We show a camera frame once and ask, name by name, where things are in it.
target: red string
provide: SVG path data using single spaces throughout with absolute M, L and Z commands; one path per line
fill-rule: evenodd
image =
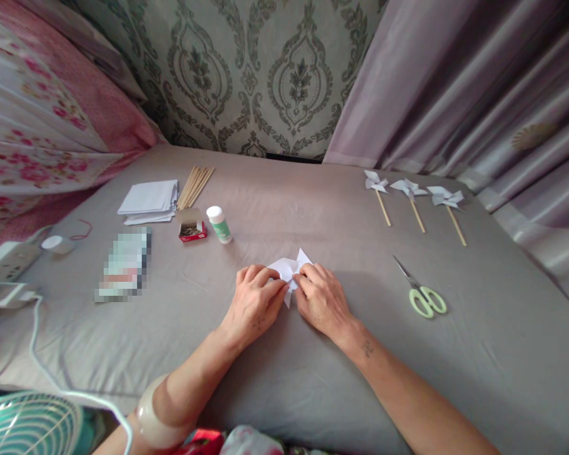
M 88 221 L 84 221 L 81 218 L 78 218 L 78 221 L 82 221 L 84 224 L 88 224 L 89 225 L 89 231 L 86 234 L 78 234 L 78 235 L 74 235 L 72 237 L 70 237 L 70 240 L 82 240 L 85 239 L 86 237 L 89 236 L 90 232 L 93 230 L 93 225 L 91 223 L 89 223 Z

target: damask wallpaper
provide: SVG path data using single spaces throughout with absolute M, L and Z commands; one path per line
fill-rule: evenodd
M 387 0 L 63 0 L 173 144 L 322 159 Z

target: finger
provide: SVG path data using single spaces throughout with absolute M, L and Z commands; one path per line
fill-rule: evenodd
M 280 311 L 280 307 L 283 306 L 283 302 L 285 301 L 285 294 L 289 290 L 289 285 L 283 286 L 280 291 L 276 293 L 274 297 L 270 299 L 270 303 L 268 304 L 267 312 L 270 314 L 278 314 Z
M 236 284 L 241 284 L 245 280 L 245 275 L 247 275 L 248 266 L 244 269 L 239 270 L 236 273 Z
M 308 312 L 308 307 L 310 306 L 308 298 L 305 296 L 301 288 L 297 288 L 295 290 L 295 297 L 297 298 L 297 309 L 299 310 L 300 314 L 305 318 L 305 315 Z
M 261 271 L 257 274 L 257 276 L 253 279 L 253 283 L 258 285 L 260 288 L 263 288 L 267 281 L 272 279 L 279 279 L 280 273 L 276 272 L 274 269 L 261 269 Z
M 314 264 L 314 268 L 322 278 L 327 279 L 329 277 L 327 269 L 325 269 L 321 264 Z
M 247 274 L 245 275 L 245 282 L 253 281 L 253 278 L 257 276 L 261 269 L 265 269 L 265 265 L 253 264 L 251 265 L 248 270 Z
M 286 286 L 286 281 L 285 280 L 274 280 L 269 282 L 268 284 L 266 284 L 264 286 L 263 292 L 264 295 L 267 298 L 267 301 L 269 302 L 270 300 L 272 300 L 272 298 L 278 294 L 278 291 L 280 291 L 283 287 Z
M 319 282 L 321 280 L 321 275 L 312 264 L 303 264 L 302 268 L 299 270 L 299 273 L 301 275 L 307 276 L 312 282 Z
M 311 292 L 311 290 L 314 288 L 312 282 L 303 275 L 293 275 L 293 279 L 303 290 L 303 293 L 306 295 L 308 295 Z

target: wooden stick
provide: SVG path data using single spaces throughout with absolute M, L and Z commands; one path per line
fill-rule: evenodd
M 187 191 L 188 191 L 188 188 L 190 187 L 190 184 L 192 183 L 193 175 L 196 172 L 196 169 L 198 169 L 198 168 L 196 166 L 194 166 L 192 168 L 192 170 L 190 171 L 190 175 L 189 175 L 187 181 L 185 182 L 185 186 L 183 187 L 181 194 L 179 195 L 179 199 L 177 199 L 177 208 L 179 210 L 181 210 L 183 199 L 185 198 Z
M 375 194 L 377 195 L 377 199 L 379 199 L 379 205 L 381 205 L 381 210 L 384 212 L 384 217 L 386 217 L 388 226 L 392 226 L 390 218 L 388 217 L 388 212 L 386 212 L 386 208 L 384 207 L 384 202 L 381 200 L 381 196 L 379 195 L 379 191 L 375 190 Z
M 207 182 L 209 181 L 209 179 L 211 178 L 211 175 L 213 174 L 213 171 L 215 170 L 214 167 L 211 168 L 211 170 L 209 171 L 209 173 L 207 174 L 207 176 L 204 178 L 204 180 L 202 181 L 202 184 L 200 186 L 200 188 L 198 189 L 198 191 L 196 192 L 196 194 L 194 195 L 194 197 L 192 198 L 192 202 L 190 202 L 190 207 L 194 205 L 194 202 L 196 202 L 196 199 L 198 199 L 198 196 L 200 196 L 200 193 L 202 193 L 202 190 L 204 189 L 204 186 L 207 184 Z
M 193 174 L 190 175 L 190 178 L 188 179 L 188 182 L 186 183 L 186 188 L 185 188 L 185 191 L 183 192 L 183 196 L 182 196 L 181 202 L 179 204 L 179 207 L 181 207 L 181 209 L 184 208 L 186 199 L 190 197 L 190 191 L 192 190 L 192 186 L 193 186 L 194 182 L 196 181 L 196 179 L 198 178 L 198 175 L 200 174 L 200 168 L 198 166 L 194 166 L 194 168 L 195 169 L 193 170 Z
M 200 184 L 202 183 L 202 180 L 204 179 L 205 175 L 208 172 L 209 172 L 209 170 L 206 167 L 203 167 L 202 171 L 199 172 L 198 176 L 196 177 L 196 180 L 194 181 L 194 185 L 190 188 L 190 192 L 188 193 L 188 197 L 183 202 L 183 205 L 184 205 L 183 208 L 184 209 L 189 209 L 191 207 L 190 202 L 192 201 L 194 194 L 196 194 L 196 190 L 198 190 L 198 188 L 200 188 Z
M 415 206 L 415 201 L 411 198 L 409 198 L 409 201 L 411 201 L 411 207 L 413 207 L 413 211 L 415 212 L 415 218 L 417 218 L 419 227 L 422 228 L 422 232 L 425 234 L 424 223 L 422 223 L 422 219 L 419 217 L 419 212 L 417 211 L 417 207 Z
M 192 199 L 193 194 L 196 192 L 196 189 L 199 187 L 200 182 L 208 171 L 209 170 L 206 167 L 203 167 L 202 170 L 194 178 L 194 182 L 192 182 L 192 185 L 188 191 L 188 195 L 183 200 L 184 209 L 187 209 L 190 206 L 190 200 Z
M 455 215 L 453 215 L 453 211 L 451 210 L 451 207 L 449 207 L 448 205 L 447 205 L 447 210 L 449 211 L 449 215 L 451 215 L 451 220 L 453 220 L 453 225 L 455 226 L 455 230 L 457 231 L 457 235 L 459 235 L 460 240 L 462 241 L 462 245 L 468 246 L 468 244 L 466 243 L 466 239 L 463 237 L 462 230 L 460 229 L 460 225 L 459 225 L 459 223 L 457 223 L 457 218 L 455 217 Z

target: curtain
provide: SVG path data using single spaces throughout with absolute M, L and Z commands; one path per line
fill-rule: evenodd
M 324 162 L 464 182 L 569 297 L 569 1 L 390 1 Z
M 387 0 L 63 0 L 175 145 L 322 159 Z

